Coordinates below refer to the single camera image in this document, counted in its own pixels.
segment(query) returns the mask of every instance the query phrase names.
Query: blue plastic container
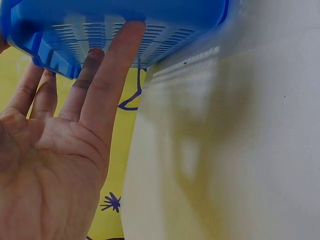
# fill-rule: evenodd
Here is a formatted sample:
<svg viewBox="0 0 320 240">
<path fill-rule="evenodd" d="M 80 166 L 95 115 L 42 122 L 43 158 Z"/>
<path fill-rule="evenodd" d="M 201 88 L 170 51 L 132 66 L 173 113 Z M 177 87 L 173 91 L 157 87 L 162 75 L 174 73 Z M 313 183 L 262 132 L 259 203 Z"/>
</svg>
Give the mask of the blue plastic container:
<svg viewBox="0 0 320 240">
<path fill-rule="evenodd" d="M 217 26 L 226 10 L 226 0 L 2 0 L 0 23 L 10 45 L 73 79 L 88 51 L 106 51 L 126 21 L 146 23 L 132 67 L 147 68 Z"/>
</svg>

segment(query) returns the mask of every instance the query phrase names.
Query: yellow fabric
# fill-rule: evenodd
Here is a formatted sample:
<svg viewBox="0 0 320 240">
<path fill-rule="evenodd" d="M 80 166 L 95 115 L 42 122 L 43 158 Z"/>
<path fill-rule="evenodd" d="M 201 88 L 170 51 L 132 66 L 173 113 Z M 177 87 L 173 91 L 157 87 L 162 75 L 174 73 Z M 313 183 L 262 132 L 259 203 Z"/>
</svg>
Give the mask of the yellow fabric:
<svg viewBox="0 0 320 240">
<path fill-rule="evenodd" d="M 6 106 L 13 95 L 15 87 L 29 62 L 30 58 L 28 56 L 14 48 L 6 50 L 0 56 L 0 110 Z M 142 83 L 145 75 L 145 72 L 141 71 Z M 56 113 L 61 109 L 72 84 L 73 81 L 69 79 L 61 76 L 57 77 L 58 106 Z M 130 69 L 121 102 L 129 99 L 136 92 L 137 69 Z M 138 103 L 139 98 L 136 98 L 127 107 L 137 107 Z M 106 201 L 105 196 L 111 198 L 110 193 L 113 193 L 117 199 L 121 196 L 136 114 L 136 111 L 118 109 L 113 131 L 109 173 L 101 191 L 93 224 L 88 233 L 87 239 L 89 240 L 121 239 L 124 237 L 120 214 L 113 210 L 113 207 L 102 211 L 104 207 L 100 205 L 108 205 L 104 201 Z"/>
</svg>

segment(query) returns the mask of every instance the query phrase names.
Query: blue star shape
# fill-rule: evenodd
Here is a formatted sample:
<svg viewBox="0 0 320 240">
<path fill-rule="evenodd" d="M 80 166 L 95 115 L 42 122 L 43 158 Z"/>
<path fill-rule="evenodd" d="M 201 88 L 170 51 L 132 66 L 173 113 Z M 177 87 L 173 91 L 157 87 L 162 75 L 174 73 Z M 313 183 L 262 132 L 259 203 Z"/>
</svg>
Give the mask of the blue star shape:
<svg viewBox="0 0 320 240">
<path fill-rule="evenodd" d="M 113 207 L 113 211 L 116 211 L 117 213 L 119 213 L 120 211 L 120 199 L 117 199 L 116 196 L 112 193 L 112 192 L 109 192 L 110 196 L 111 197 L 108 197 L 108 196 L 105 196 L 105 201 L 103 201 L 104 203 L 106 204 L 103 204 L 103 205 L 100 205 L 100 207 L 103 207 L 101 209 L 101 211 L 104 211 L 104 210 L 107 210 L 108 208 L 111 208 Z"/>
</svg>

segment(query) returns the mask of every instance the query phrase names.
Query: hand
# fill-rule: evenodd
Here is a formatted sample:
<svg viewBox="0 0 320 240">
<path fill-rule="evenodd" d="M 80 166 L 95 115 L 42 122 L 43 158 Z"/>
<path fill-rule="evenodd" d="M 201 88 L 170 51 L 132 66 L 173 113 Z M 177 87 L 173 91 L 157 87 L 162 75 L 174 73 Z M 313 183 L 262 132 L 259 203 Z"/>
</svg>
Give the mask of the hand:
<svg viewBox="0 0 320 240">
<path fill-rule="evenodd" d="M 144 31 L 143 22 L 126 23 L 105 55 L 89 52 L 59 117 L 53 117 L 55 75 L 28 66 L 0 114 L 0 239 L 86 238 L 107 177 L 117 107 Z"/>
</svg>

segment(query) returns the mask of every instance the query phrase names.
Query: white wall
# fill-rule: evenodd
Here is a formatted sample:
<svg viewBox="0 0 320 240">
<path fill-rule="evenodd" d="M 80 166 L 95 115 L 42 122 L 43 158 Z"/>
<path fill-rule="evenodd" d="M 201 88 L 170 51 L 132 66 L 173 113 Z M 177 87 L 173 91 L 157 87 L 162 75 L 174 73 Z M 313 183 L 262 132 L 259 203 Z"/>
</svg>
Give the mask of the white wall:
<svg viewBox="0 0 320 240">
<path fill-rule="evenodd" d="M 319 0 L 233 0 L 149 71 L 126 240 L 320 239 L 319 27 Z"/>
</svg>

